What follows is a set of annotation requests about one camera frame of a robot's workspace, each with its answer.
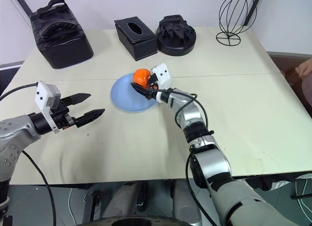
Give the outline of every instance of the black backpack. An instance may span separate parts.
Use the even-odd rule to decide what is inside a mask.
[[[39,51],[52,68],[59,69],[90,59],[90,43],[64,0],[51,0],[30,16]]]

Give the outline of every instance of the white table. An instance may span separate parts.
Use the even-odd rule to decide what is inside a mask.
[[[196,33],[195,49],[183,57],[158,53],[135,62],[115,31],[88,32],[95,56],[66,69],[52,69],[36,49],[30,54],[7,90],[44,80],[57,85],[63,97],[92,94],[70,107],[71,116],[106,109],[93,123],[46,134],[26,149],[49,183],[184,177],[188,148],[169,107],[161,104],[142,113],[125,113],[109,97],[117,78],[161,62],[168,64],[172,86],[198,94],[234,176],[312,169],[312,119],[254,35],[246,32],[240,46],[224,47],[214,39],[216,28]],[[95,42],[102,36],[103,49],[102,41]],[[38,112],[34,95],[35,88],[28,88],[4,99],[0,119]],[[21,155],[11,184],[40,183]]]

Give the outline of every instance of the wire sphere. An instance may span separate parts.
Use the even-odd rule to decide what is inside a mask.
[[[240,43],[238,34],[248,30],[257,17],[255,16],[250,26],[244,26],[248,19],[249,9],[254,5],[254,0],[225,0],[219,10],[219,27],[221,32],[216,35],[216,40],[226,46],[236,46]]]

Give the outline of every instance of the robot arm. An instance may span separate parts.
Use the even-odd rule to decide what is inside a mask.
[[[208,189],[223,225],[296,225],[266,203],[253,189],[231,177],[229,162],[212,136],[213,131],[208,131],[199,108],[187,97],[190,94],[170,88],[168,80],[167,84],[158,84],[158,80],[161,81],[164,76],[170,79],[167,66],[160,64],[151,72],[147,86],[137,83],[131,85],[147,99],[154,98],[159,103],[165,102],[178,113],[177,121],[184,132],[191,154],[190,167],[194,181],[200,188]]]
[[[71,117],[68,106],[78,104],[90,94],[74,94],[60,98],[60,92],[55,85],[39,82],[35,101],[40,113],[21,115],[0,121],[0,210],[8,204],[7,197],[10,179],[13,175],[20,153],[30,144],[50,131],[58,133],[76,125],[78,128],[88,124],[104,112],[104,109],[93,110],[79,118]]]

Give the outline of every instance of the orange fruit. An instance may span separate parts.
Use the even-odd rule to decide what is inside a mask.
[[[147,81],[149,77],[151,76],[151,73],[147,69],[138,69],[133,74],[133,82],[139,84],[144,89],[148,88]]]

